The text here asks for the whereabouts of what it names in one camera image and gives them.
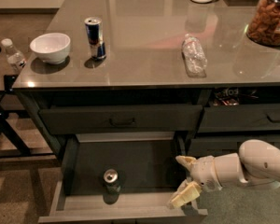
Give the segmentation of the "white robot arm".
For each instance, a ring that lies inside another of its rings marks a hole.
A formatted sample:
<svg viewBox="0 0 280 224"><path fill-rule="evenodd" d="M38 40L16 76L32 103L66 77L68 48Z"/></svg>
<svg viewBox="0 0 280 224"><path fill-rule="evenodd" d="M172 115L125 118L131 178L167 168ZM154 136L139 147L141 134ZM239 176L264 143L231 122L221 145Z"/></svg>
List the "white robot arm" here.
<svg viewBox="0 0 280 224"><path fill-rule="evenodd" d="M189 171L168 202L176 209L196 200L202 191L223 188L277 189L280 187L280 149L264 141L243 142L237 153L195 159L176 156L176 161Z"/></svg>

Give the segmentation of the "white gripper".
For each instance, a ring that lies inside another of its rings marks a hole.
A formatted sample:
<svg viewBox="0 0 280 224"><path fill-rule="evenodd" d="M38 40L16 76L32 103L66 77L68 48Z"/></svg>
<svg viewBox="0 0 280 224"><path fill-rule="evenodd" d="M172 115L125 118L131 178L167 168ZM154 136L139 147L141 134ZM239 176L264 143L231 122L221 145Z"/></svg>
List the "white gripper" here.
<svg viewBox="0 0 280 224"><path fill-rule="evenodd" d="M196 160L190 156L176 156L176 161L184 166L193 181L184 180L168 202L169 208L179 208L200 196L200 193L222 190L215 168L215 158L206 156Z"/></svg>

